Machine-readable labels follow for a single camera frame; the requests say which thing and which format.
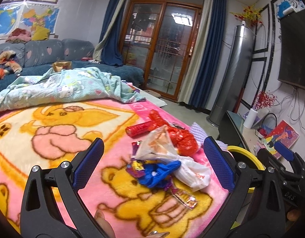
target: red plastic bag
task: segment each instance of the red plastic bag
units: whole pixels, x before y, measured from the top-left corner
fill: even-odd
[[[170,139],[175,147],[177,147],[179,155],[182,156],[193,156],[198,150],[199,146],[194,139],[192,133],[188,130],[179,129],[170,126],[170,124],[161,118],[160,114],[156,110],[151,110],[149,113],[149,118],[153,121],[153,124],[150,126],[149,131],[167,125],[168,133]]]

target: paper towel roll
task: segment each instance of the paper towel roll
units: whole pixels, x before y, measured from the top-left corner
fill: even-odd
[[[254,110],[253,108],[250,109],[247,118],[244,122],[244,127],[247,129],[250,129],[253,126],[253,123],[256,119],[258,112],[256,110]]]

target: teal blanket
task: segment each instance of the teal blanket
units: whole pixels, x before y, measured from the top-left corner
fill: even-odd
[[[0,92],[0,111],[40,104],[113,98],[123,103],[144,101],[120,77],[96,67],[62,70],[52,68],[43,76],[20,76]]]

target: blue curtain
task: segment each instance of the blue curtain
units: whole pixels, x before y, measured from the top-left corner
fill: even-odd
[[[114,12],[116,10],[118,2],[119,2],[119,0],[110,0],[108,3],[105,17],[104,17],[103,27],[102,27],[102,31],[101,31],[101,37],[99,39],[100,42],[102,41],[102,39],[107,31],[108,25],[111,23],[111,20],[114,15]],[[107,41],[104,44],[102,54],[101,54],[101,63],[103,63],[103,64],[112,65],[112,66],[122,66],[123,65],[123,58],[118,49],[118,42],[119,42],[119,38],[120,38],[120,25],[122,23],[124,6],[125,6],[125,4],[120,9],[120,12],[116,18],[116,21],[114,22],[114,25],[107,38]]]
[[[226,0],[213,0],[207,42],[189,105],[205,108],[220,58],[226,17]]]

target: television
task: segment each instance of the television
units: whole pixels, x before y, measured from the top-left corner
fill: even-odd
[[[278,80],[305,89],[305,10],[282,19]]]

